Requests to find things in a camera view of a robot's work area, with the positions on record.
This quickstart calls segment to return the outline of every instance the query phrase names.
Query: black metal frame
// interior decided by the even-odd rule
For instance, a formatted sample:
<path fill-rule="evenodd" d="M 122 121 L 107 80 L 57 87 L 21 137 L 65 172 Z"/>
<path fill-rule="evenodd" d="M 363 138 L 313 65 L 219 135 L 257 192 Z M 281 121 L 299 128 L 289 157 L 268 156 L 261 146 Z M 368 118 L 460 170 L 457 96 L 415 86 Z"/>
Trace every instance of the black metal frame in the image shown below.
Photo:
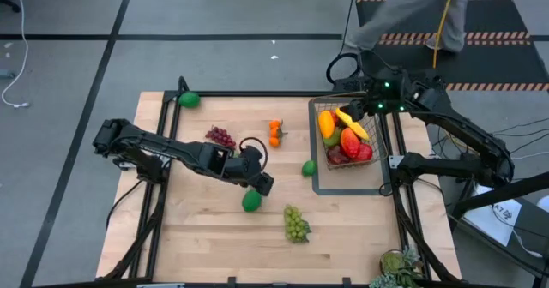
<path fill-rule="evenodd" d="M 167 111 L 168 107 L 171 104 L 171 102 L 175 102 L 176 109 L 174 109 L 173 115 L 172 115 L 172 126 L 170 128 L 170 134 L 169 137 L 172 139 L 175 139 L 177 130 L 178 130 L 178 121 L 180 117 L 180 111 L 181 108 L 178 106 L 177 98 L 178 96 L 183 93 L 184 91 L 188 91 L 189 88 L 184 82 L 183 77 L 179 78 L 179 88 L 177 91 L 164 91 L 164 97 L 162 99 L 162 106 L 160 108 L 160 119 L 159 124 L 156 130 L 156 133 L 159 135 L 163 135 L 165 129 L 166 129 L 166 122 L 167 122 Z M 317 97 L 317 96 L 325 96 L 325 95 L 334 95 L 334 94 L 341 94 L 342 92 L 336 92 L 336 91 L 201 91 L 197 92 L 202 97 Z M 399 148 L 399 153 L 404 154 L 406 153 L 406 146 L 404 142 L 404 135 L 402 133 L 402 127 L 400 118 L 397 113 L 393 114 L 393 121 L 395 125 L 395 133 L 396 133 L 396 139 L 397 144 Z M 384 140 L 386 141 L 386 145 L 388 148 L 389 155 L 392 154 L 392 146 L 390 142 L 390 136 L 389 136 L 389 127 L 387 124 L 387 117 L 385 115 L 380 115 L 380 127 L 382 131 L 382 136 Z M 170 165 L 166 167 L 168 176 L 169 176 L 169 170 Z M 402 206 L 402 197 L 400 195 L 398 187 L 395 186 L 395 183 L 392 182 L 395 180 L 395 175 L 393 171 L 389 171 L 389 179 L 391 180 L 391 187 L 393 189 L 393 199 L 395 203 L 395 215 L 398 214 L 398 208 Z M 42 287 L 56 287 L 56 288 L 73 288 L 73 287 L 117 287 L 117 288 L 125 288 L 125 287 L 136 287 L 136 285 L 144 285 L 144 284 L 152 284 L 153 283 L 153 277 L 154 277 L 154 268 L 156 263 L 156 256 L 158 252 L 159 242 L 160 242 L 160 229 L 162 226 L 162 217 L 164 213 L 164 204 L 166 201 L 166 193 L 167 193 L 167 186 L 168 186 L 169 180 L 166 179 L 164 183 L 161 184 L 151 184 L 148 183 L 147 187 L 145 189 L 145 195 L 143 197 L 143 204 L 142 204 L 142 210 L 139 218 L 139 224 L 137 228 L 137 233 L 143 233 L 147 230 L 146 225 L 150 222 L 148 220 L 148 213 L 151 209 L 151 203 L 152 203 L 152 197 L 154 192 L 154 187 L 158 186 L 159 189 L 159 197 L 157 203 L 161 206 L 160 212 L 156 214 L 156 219 L 154 219 L 156 222 L 154 223 L 154 227 L 152 229 L 152 237 L 151 237 L 151 243 L 150 243 L 150 250 L 147 260 L 147 266 L 145 271 L 144 277 L 138 277 L 138 266 L 139 261 L 141 259 L 141 247 L 142 244 L 138 244 L 138 250 L 134 252 L 133 260 L 130 264 L 130 270 L 129 270 L 129 277 L 127 279 L 120 279 L 119 276 L 122 274 L 119 274 L 119 276 L 115 278 L 98 278 L 94 282 L 84 282 L 84 283 L 73 283 L 73 284 L 66 284 L 66 285 L 49 285 L 49 286 L 42 286 Z M 413 190 L 413 187 L 407 187 L 407 203 L 409 205 L 409 215 L 412 220 L 413 228 L 415 228 L 416 232 L 423 236 L 422 233 L 422 227 L 420 223 L 419 218 L 419 210 L 417 206 L 417 201 L 415 197 L 415 193 Z M 408 242 L 408 231 L 405 228 L 404 224 L 401 223 L 401 221 L 397 221 L 398 223 L 398 231 L 400 235 L 401 240 L 401 248 L 404 249 L 405 247 L 409 246 Z M 420 259 L 424 262 L 424 269 L 423 272 L 426 276 L 426 280 L 421 280 L 419 283 L 421 286 L 424 287 L 462 287 L 463 283 L 452 283 L 452 282 L 438 282 L 438 281 L 432 281 L 431 280 L 431 272 L 428 264 L 428 260 L 425 258 L 425 253 L 422 252 L 422 250 L 419 251 Z M 227 283 L 185 283 L 185 287 L 270 287 L 270 286 L 277 286 L 277 284 L 236 284 L 236 279 L 234 277 L 230 277 L 227 279 Z M 285 287 L 367 287 L 368 285 L 354 285 L 351 283 L 350 278 L 342 278 L 342 284 L 340 285 L 325 285 L 325 284 L 314 284 L 314 285 L 308 285 L 308 284 L 284 284 Z M 494 288 L 494 286 L 489 285 L 471 285 L 468 284 L 468 287 L 471 288 Z"/>

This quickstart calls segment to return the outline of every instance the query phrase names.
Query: table frame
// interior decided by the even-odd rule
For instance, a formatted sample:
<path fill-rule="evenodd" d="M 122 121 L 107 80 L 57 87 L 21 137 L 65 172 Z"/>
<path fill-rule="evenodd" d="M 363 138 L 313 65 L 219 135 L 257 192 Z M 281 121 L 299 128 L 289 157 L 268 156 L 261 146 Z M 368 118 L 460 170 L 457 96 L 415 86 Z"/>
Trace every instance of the table frame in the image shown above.
<path fill-rule="evenodd" d="M 171 102 L 175 102 L 177 104 L 177 99 L 179 95 L 181 95 L 183 92 L 189 91 L 189 87 L 187 83 L 185 82 L 183 76 L 179 77 L 178 81 L 178 90 L 176 91 L 164 91 L 164 96 L 162 99 L 162 106 L 160 109 L 160 119 L 158 123 L 158 127 L 156 130 L 156 133 L 158 135 L 162 135 L 164 132 L 164 129 L 166 127 L 167 122 L 167 112 L 168 107 L 171 104 Z M 342 94 L 343 92 L 337 92 L 337 91 L 199 91 L 197 92 L 202 97 L 317 97 L 317 96 L 326 96 L 326 95 L 335 95 L 335 94 Z M 172 126 L 170 129 L 169 138 L 175 139 L 177 130 L 178 130 L 178 120 L 180 116 L 181 109 L 180 107 L 176 106 L 178 109 L 174 109 L 173 115 L 172 115 Z M 396 141 L 398 146 L 398 153 L 400 155 L 403 155 L 406 153 L 406 145 L 404 142 L 404 134 L 402 132 L 402 126 L 401 121 L 398 116 L 398 113 L 393 113 L 392 115 L 393 123 L 395 126 L 395 133 L 396 133 Z M 389 155 L 393 155 L 393 148 L 391 146 L 390 142 L 390 136 L 389 136 L 389 129 L 388 129 L 388 123 L 387 123 L 387 116 L 385 115 L 379 115 L 380 118 L 380 127 L 382 132 L 382 137 L 386 142 L 387 149 Z M 389 167 L 389 158 L 385 159 L 387 161 L 387 167 Z M 121 264 L 118 263 L 114 270 L 107 274 L 103 278 L 97 278 L 96 281 L 93 282 L 84 282 L 84 283 L 72 283 L 72 284 L 65 284 L 65 285 L 53 285 L 48 287 L 56 287 L 56 288 L 76 288 L 76 287 L 116 287 L 116 288 L 135 288 L 135 287 L 142 287 L 143 285 L 150 285 L 155 284 L 153 282 L 154 277 L 154 268 L 156 263 L 156 256 L 158 253 L 158 247 L 160 243 L 160 230 L 162 226 L 162 217 L 164 214 L 164 204 L 166 202 L 166 193 L 167 193 L 167 186 L 169 183 L 169 172 L 171 169 L 171 165 L 167 165 L 167 176 L 168 178 L 162 183 L 162 184 L 156 184 L 160 186 L 160 191 L 158 194 L 158 200 L 156 203 L 156 206 L 154 207 L 153 212 L 150 216 L 147 216 L 149 214 L 149 211 L 151 209 L 151 204 L 153 202 L 153 189 L 155 184 L 147 183 L 147 187 L 145 188 L 145 195 L 143 197 L 143 203 L 142 203 L 142 210 L 140 212 L 140 218 L 138 222 L 137 227 L 137 238 L 132 243 L 126 254 L 124 255 L 124 258 L 128 261 L 130 261 L 129 264 Z M 391 181 L 391 187 L 393 189 L 393 199 L 395 203 L 395 215 L 398 214 L 398 208 L 402 207 L 403 201 L 402 196 L 400 194 L 400 191 L 398 187 L 395 186 L 395 174 L 393 171 L 389 171 L 389 180 Z M 408 213 L 409 217 L 411 219 L 411 224 L 413 228 L 415 229 L 415 235 L 419 237 L 423 237 L 421 222 L 419 218 L 419 210 L 418 210 L 418 204 L 415 197 L 415 192 L 413 189 L 413 186 L 407 186 L 406 187 L 406 194 L 407 194 L 407 205 L 409 207 Z M 405 228 L 405 225 L 399 220 L 398 221 L 398 231 L 400 236 L 400 243 L 401 248 L 404 249 L 405 247 L 409 246 L 408 241 L 408 233 L 410 231 L 407 231 Z M 151 243 L 150 243 L 150 250 L 148 253 L 148 260 L 145 270 L 145 276 L 144 277 L 138 277 L 138 266 L 139 261 L 141 259 L 142 255 L 142 245 L 145 243 L 147 236 L 152 233 L 151 236 Z M 419 281 L 419 284 L 424 287 L 463 287 L 466 285 L 470 288 L 493 288 L 494 286 L 489 285 L 475 285 L 475 284 L 463 284 L 463 283 L 455 283 L 455 282 L 441 282 L 441 281 L 432 281 L 431 277 L 431 269 L 429 268 L 429 263 L 425 257 L 425 253 L 422 250 L 419 250 L 419 257 L 421 261 L 423 262 L 423 273 L 425 274 L 426 279 Z M 124 275 L 125 271 L 129 268 L 128 272 L 128 278 L 122 279 L 122 276 Z M 184 283 L 184 287 L 186 288 L 206 288 L 206 287 L 226 287 L 226 288 L 233 288 L 233 287 L 269 287 L 269 286 L 280 286 L 280 287 L 324 287 L 324 288 L 331 288 L 331 287 L 367 287 L 368 285 L 354 285 L 351 283 L 350 278 L 342 278 L 341 284 L 287 284 L 287 283 L 272 283 L 272 284 L 237 284 L 237 279 L 235 277 L 229 277 L 227 279 L 226 283 Z M 165 288 L 176 288 L 176 287 L 183 287 L 182 284 L 165 284 L 163 285 Z"/>

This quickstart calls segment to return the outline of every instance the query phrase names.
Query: person's leg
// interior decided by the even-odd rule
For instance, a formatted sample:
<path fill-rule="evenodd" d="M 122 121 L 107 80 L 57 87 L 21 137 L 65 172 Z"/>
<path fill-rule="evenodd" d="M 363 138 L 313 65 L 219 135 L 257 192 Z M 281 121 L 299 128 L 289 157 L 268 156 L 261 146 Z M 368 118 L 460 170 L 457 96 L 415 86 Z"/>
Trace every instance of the person's leg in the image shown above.
<path fill-rule="evenodd" d="M 397 23 L 423 9 L 434 0 L 387 0 L 370 21 L 347 35 L 346 44 L 372 49 L 379 38 Z"/>
<path fill-rule="evenodd" d="M 440 37 L 439 48 L 447 51 L 459 52 L 465 44 L 465 15 L 468 0 L 451 0 L 448 14 Z M 436 38 L 427 42 L 427 46 L 434 49 Z"/>

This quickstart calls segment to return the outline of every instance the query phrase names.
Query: wire basket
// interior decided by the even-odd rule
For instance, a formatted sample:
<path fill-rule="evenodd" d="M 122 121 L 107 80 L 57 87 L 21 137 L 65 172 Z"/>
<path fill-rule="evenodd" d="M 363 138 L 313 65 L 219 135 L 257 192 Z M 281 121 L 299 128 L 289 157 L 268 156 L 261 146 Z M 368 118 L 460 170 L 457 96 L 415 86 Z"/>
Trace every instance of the wire basket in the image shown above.
<path fill-rule="evenodd" d="M 318 133 L 320 134 L 320 128 L 318 126 L 318 115 L 320 115 L 322 111 L 335 111 L 339 107 L 348 105 L 351 100 L 361 99 L 365 95 L 366 95 L 366 92 L 355 92 L 355 93 L 343 93 L 339 95 L 322 96 L 322 97 L 312 99 L 311 101 L 315 107 L 315 113 L 316 113 L 315 124 L 317 125 L 316 129 L 314 130 L 317 130 Z M 343 167 L 353 167 L 358 165 L 370 165 L 377 162 L 378 160 L 383 160 L 387 158 L 387 147 L 383 142 L 377 115 L 370 117 L 365 114 L 364 117 L 359 121 L 359 124 L 362 126 L 363 129 L 366 130 L 366 132 L 368 133 L 368 136 L 370 136 L 370 140 L 368 141 L 362 140 L 360 138 L 359 139 L 360 139 L 360 142 L 364 142 L 370 145 L 372 150 L 371 159 L 368 161 L 349 162 L 345 164 L 334 165 L 330 163 L 330 160 L 328 158 L 328 148 L 324 143 L 322 143 L 324 148 L 324 156 L 326 156 L 326 163 L 328 165 L 328 169 L 332 170 L 332 169 L 338 169 Z"/>

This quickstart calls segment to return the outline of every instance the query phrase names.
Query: yellow cable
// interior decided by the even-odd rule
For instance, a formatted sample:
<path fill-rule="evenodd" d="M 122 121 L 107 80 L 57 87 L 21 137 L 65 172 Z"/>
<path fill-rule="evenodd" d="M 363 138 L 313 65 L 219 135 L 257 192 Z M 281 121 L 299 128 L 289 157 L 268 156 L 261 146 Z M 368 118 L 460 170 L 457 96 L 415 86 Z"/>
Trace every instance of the yellow cable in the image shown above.
<path fill-rule="evenodd" d="M 443 32 L 444 21 L 446 21 L 446 14 L 448 13 L 449 3 L 451 1 L 452 0 L 446 0 L 446 7 L 444 8 L 443 19 L 440 20 L 440 24 L 438 25 L 437 41 L 435 43 L 435 54 L 433 55 L 433 58 L 432 58 L 432 67 L 434 69 L 437 67 L 437 54 L 438 54 L 438 43 L 440 41 L 440 34 L 442 34 Z"/>

